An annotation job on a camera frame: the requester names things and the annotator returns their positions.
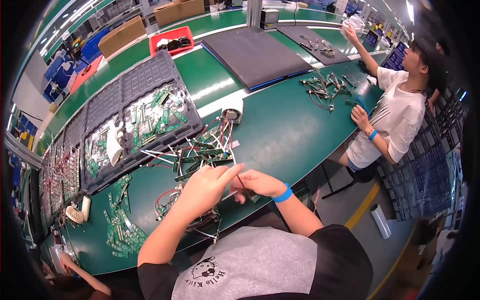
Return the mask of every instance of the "blue wristband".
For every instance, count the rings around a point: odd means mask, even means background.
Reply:
[[[373,141],[373,138],[377,135],[377,133],[378,133],[377,130],[374,129],[373,132],[372,132],[372,134],[370,134],[370,136],[368,137],[368,139],[369,139],[370,141]]]
[[[279,203],[279,202],[284,202],[286,199],[290,198],[290,196],[293,194],[292,189],[289,187],[288,183],[285,183],[287,186],[287,190],[285,193],[281,194],[278,197],[272,197],[273,202]]]

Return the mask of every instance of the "chair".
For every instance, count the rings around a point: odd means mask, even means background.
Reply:
[[[347,168],[347,171],[350,174],[350,176],[353,178],[352,182],[347,184],[346,186],[334,191],[332,189],[332,184],[330,184],[330,179],[327,176],[327,171],[325,170],[325,167],[322,164],[322,169],[324,170],[325,177],[327,178],[328,187],[330,188],[330,194],[323,196],[322,199],[326,199],[328,197],[336,195],[336,194],[352,187],[355,183],[370,182],[373,179],[373,177],[375,176],[376,164],[373,163],[373,164],[369,165],[368,167],[363,168],[360,171],[356,171],[356,172],[353,172],[349,167],[346,167],[346,168]]]

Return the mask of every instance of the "gray floor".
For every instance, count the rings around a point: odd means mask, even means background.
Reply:
[[[345,167],[330,161],[325,161],[324,166],[333,190],[341,188],[352,181]],[[305,180],[312,191],[318,191],[318,197],[315,193],[313,199],[317,199],[317,211],[325,226],[345,224],[355,213],[375,183],[375,180],[364,184],[356,183],[348,190],[322,200],[322,196],[330,193],[322,168],[320,166],[317,167]],[[353,235],[364,247],[373,266],[373,281],[370,293],[377,288],[399,257],[414,224],[413,220],[397,222],[392,202],[382,184],[380,184],[380,190],[371,205],[374,204],[381,206],[385,217],[388,219],[392,236],[387,240],[382,238],[369,210],[366,210],[352,229]]]

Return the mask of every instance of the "blue cable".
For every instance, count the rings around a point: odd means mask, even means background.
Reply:
[[[365,101],[361,95],[357,95],[357,101],[363,105],[363,109],[367,112],[368,119],[370,119],[370,112],[368,111],[367,105],[365,104]]]

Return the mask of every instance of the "necklace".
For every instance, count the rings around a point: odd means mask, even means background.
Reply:
[[[397,84],[397,87],[402,90],[402,87],[406,84],[407,84],[407,82],[401,82],[401,83]],[[404,92],[414,93],[414,94],[423,94],[423,90],[408,90],[408,91],[404,91]]]

